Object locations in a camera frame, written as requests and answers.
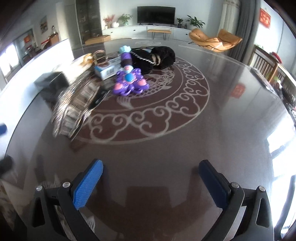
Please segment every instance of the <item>wooden chair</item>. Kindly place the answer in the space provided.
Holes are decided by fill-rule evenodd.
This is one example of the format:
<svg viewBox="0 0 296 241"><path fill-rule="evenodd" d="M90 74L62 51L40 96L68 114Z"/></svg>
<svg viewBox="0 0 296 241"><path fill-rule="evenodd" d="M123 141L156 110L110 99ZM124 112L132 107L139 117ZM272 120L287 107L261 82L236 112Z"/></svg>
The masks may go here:
<svg viewBox="0 0 296 241"><path fill-rule="evenodd" d="M277 77L283 88L296 96L296 81L293 76L274 57L256 45L249 66L258 69L268 82Z"/></svg>
<svg viewBox="0 0 296 241"><path fill-rule="evenodd" d="M278 68L277 64L276 59L271 57L269 53L256 45L254 46L249 66L258 69L268 82L271 82L273 79Z"/></svg>

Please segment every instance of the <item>blue toy button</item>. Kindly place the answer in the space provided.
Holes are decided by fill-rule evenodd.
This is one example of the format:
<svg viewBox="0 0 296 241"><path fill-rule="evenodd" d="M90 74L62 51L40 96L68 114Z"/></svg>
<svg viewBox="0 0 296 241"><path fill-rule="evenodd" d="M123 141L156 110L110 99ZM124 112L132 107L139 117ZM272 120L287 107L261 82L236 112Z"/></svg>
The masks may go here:
<svg viewBox="0 0 296 241"><path fill-rule="evenodd" d="M135 79L135 76L132 73L128 73L124 76L127 82L132 82Z"/></svg>

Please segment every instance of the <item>black cloth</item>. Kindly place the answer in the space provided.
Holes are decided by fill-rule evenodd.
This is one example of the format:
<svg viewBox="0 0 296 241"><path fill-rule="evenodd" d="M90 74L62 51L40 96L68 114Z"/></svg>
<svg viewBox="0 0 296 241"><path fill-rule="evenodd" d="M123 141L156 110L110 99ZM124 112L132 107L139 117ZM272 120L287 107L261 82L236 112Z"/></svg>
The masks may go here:
<svg viewBox="0 0 296 241"><path fill-rule="evenodd" d="M160 57L160 64L155 65L155 69L165 69L172 66L176 61L174 50L166 46L155 47L152 49L151 53Z"/></svg>
<svg viewBox="0 0 296 241"><path fill-rule="evenodd" d="M155 56L158 55L160 57L160 63L158 65L153 65L153 64L149 63L148 61L139 59L133 53L131 53L133 67L140 68L142 74L148 74L153 69L165 69L167 67L170 67L173 65L173 63L176 60L174 50L172 50L171 48L166 47L166 46L155 47L152 49L151 53L149 53L143 49L132 50L132 52L134 52L138 56L148 59L152 62L153 62L152 54L154 54Z"/></svg>

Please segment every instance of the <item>white box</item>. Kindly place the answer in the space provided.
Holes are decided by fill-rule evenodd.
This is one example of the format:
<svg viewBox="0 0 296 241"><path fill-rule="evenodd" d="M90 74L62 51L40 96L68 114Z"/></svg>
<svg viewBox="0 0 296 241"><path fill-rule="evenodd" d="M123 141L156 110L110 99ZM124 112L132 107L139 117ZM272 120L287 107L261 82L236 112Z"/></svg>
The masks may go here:
<svg viewBox="0 0 296 241"><path fill-rule="evenodd" d="M109 59L108 62L104 65L96 65L94 67L95 73L102 80L105 80L115 75L117 71L122 69L120 62L121 62L120 57Z"/></svg>

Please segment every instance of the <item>purple toy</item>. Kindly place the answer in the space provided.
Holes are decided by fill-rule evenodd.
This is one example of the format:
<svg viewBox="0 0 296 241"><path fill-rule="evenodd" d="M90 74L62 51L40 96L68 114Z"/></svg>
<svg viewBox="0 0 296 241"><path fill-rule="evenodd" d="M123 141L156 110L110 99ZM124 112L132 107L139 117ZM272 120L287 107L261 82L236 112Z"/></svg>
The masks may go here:
<svg viewBox="0 0 296 241"><path fill-rule="evenodd" d="M116 84L113 88L113 93L116 95L127 96L131 92L141 94L144 90L148 90L149 88L149 84L147 84L141 74L141 69L134 69L131 66L130 51L131 48L129 46L123 46L119 49L123 70L118 71L116 74Z"/></svg>

